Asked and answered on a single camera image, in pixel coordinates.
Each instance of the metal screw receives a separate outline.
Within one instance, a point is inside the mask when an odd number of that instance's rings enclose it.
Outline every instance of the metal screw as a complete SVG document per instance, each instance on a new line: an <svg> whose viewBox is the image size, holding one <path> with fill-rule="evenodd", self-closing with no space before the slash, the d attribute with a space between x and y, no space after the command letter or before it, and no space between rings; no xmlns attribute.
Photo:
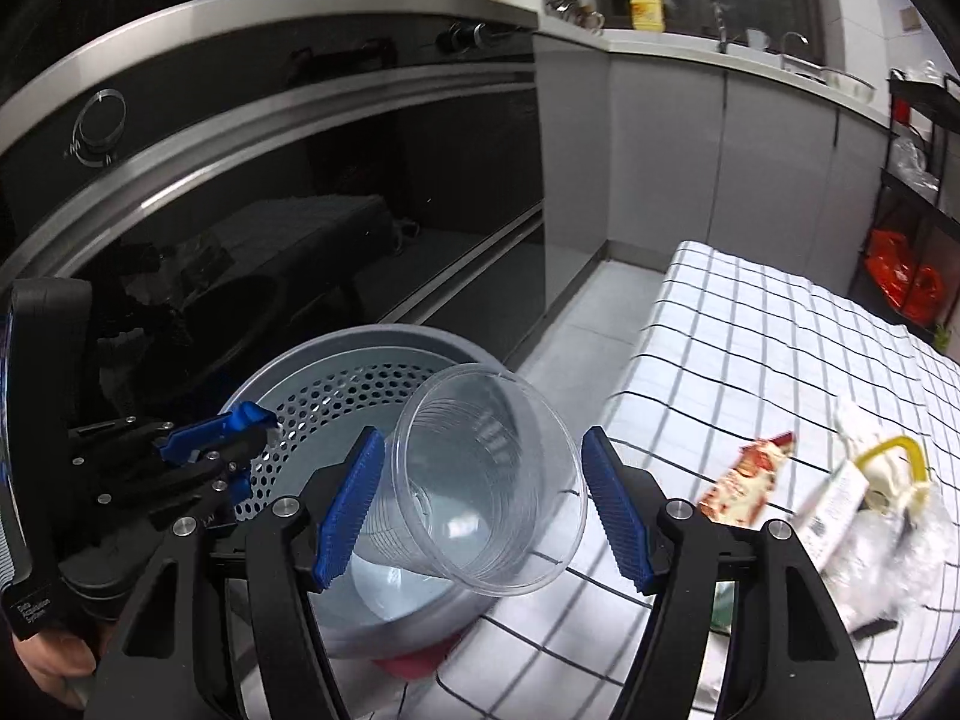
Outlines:
<svg viewBox="0 0 960 720"><path fill-rule="evenodd" d="M174 536L189 536L197 530L197 520L193 517L181 517L174 523Z"/></svg>
<svg viewBox="0 0 960 720"><path fill-rule="evenodd" d="M782 519L770 520L770 522L767 523L767 528L770 530L770 535L780 541L786 541L787 538L793 536L793 528Z"/></svg>
<svg viewBox="0 0 960 720"><path fill-rule="evenodd" d="M299 501L296 498L280 498L271 508L277 517L292 517L299 512Z"/></svg>
<svg viewBox="0 0 960 720"><path fill-rule="evenodd" d="M667 501L666 512L674 519L690 519L690 517L693 517L693 507L686 501Z"/></svg>

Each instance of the frying pan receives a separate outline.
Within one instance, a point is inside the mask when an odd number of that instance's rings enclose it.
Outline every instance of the frying pan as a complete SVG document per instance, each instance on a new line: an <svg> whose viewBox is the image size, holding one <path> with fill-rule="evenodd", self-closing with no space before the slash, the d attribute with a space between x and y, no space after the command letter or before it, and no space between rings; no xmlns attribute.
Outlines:
<svg viewBox="0 0 960 720"><path fill-rule="evenodd" d="M190 0L56 0L40 14L4 74L0 100L110 30Z"/></svg>

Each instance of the yellow bottle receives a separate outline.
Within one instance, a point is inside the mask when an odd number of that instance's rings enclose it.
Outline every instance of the yellow bottle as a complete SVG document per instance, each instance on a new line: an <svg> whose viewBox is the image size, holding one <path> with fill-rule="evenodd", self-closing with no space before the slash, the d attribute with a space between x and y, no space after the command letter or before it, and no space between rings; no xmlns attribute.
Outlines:
<svg viewBox="0 0 960 720"><path fill-rule="evenodd" d="M664 0L630 0L630 17L635 29L664 31Z"/></svg>

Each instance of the perforated holes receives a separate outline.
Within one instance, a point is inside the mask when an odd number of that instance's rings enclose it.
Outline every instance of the perforated holes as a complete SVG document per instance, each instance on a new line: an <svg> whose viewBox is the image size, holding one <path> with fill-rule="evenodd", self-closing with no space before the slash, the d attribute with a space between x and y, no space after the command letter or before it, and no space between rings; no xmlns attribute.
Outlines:
<svg viewBox="0 0 960 720"><path fill-rule="evenodd" d="M277 416L282 416L280 424L284 429L278 445L280 451L264 453L262 463L254 464L251 474L253 498L237 506L237 514L250 517L267 506L271 485L283 464L318 428L366 406L402 406L433 373L430 368L408 362L377 362L357 365L349 371L325 373L309 386L298 388L296 394L283 394L275 409Z"/></svg>

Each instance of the gray floor tile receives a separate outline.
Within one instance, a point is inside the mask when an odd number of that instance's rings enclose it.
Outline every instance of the gray floor tile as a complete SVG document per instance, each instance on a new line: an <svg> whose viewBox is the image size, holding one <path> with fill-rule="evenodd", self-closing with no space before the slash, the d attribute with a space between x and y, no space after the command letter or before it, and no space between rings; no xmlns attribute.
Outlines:
<svg viewBox="0 0 960 720"><path fill-rule="evenodd" d="M635 343L647 322L664 275L603 262L560 315L560 322Z"/></svg>
<svg viewBox="0 0 960 720"><path fill-rule="evenodd" d="M550 328L518 373L558 410L579 443L600 418L631 353L632 343L561 322Z"/></svg>

